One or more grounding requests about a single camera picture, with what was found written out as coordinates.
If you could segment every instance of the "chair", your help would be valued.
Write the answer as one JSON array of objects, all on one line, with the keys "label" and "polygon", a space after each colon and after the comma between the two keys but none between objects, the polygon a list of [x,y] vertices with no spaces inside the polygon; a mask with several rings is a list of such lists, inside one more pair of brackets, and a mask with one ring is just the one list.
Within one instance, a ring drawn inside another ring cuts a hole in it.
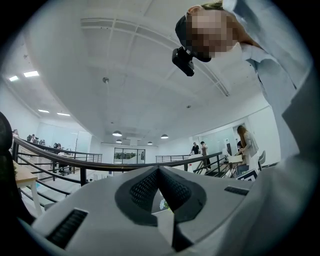
[{"label": "chair", "polygon": [[258,161],[258,165],[259,165],[260,172],[262,171],[261,165],[264,164],[265,161],[266,161],[266,151],[264,150],[264,151],[262,152],[262,154],[260,155],[259,161]]}]

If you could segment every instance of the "black mesh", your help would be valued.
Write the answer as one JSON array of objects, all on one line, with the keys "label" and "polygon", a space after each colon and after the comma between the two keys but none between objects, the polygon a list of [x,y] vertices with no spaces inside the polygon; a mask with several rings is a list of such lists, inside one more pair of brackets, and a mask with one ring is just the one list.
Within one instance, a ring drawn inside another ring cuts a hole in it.
[{"label": "black mesh", "polygon": [[132,201],[140,208],[151,212],[155,194],[158,190],[157,170],[130,189]]},{"label": "black mesh", "polygon": [[163,171],[158,170],[157,173],[160,191],[170,206],[170,209],[175,211],[189,200],[191,190]]}]

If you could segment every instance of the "white shirt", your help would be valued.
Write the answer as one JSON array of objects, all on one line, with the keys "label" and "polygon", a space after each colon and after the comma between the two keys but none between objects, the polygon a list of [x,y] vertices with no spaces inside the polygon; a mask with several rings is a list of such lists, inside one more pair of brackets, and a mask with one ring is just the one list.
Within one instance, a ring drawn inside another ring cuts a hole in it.
[{"label": "white shirt", "polygon": [[298,154],[298,145],[282,114],[313,67],[310,53],[294,26],[272,2],[224,0],[223,9],[233,13],[250,37],[265,49],[240,44],[242,58],[255,68],[262,93],[272,107],[281,158]]}]

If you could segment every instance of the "wooden desk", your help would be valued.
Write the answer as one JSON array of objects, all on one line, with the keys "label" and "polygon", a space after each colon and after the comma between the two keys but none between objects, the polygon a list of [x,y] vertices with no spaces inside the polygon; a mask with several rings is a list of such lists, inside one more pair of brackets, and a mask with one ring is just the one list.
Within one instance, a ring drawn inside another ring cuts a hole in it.
[{"label": "wooden desk", "polygon": [[37,176],[32,174],[28,170],[28,168],[17,164],[15,161],[13,161],[13,165],[16,167],[15,171],[17,172],[15,175],[16,186],[18,187],[18,189],[26,186],[31,187],[32,198],[36,209],[36,213],[38,216],[40,216],[42,214],[42,210],[36,187],[36,180],[38,179]]}]

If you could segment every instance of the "camera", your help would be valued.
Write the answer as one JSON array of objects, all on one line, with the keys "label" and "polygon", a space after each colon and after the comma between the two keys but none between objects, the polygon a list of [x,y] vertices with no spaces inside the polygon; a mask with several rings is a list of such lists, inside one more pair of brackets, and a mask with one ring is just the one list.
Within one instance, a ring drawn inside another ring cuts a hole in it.
[{"label": "camera", "polygon": [[195,66],[192,58],[193,57],[189,55],[183,47],[174,49],[172,52],[173,64],[181,69],[188,77],[192,77],[195,74]]}]

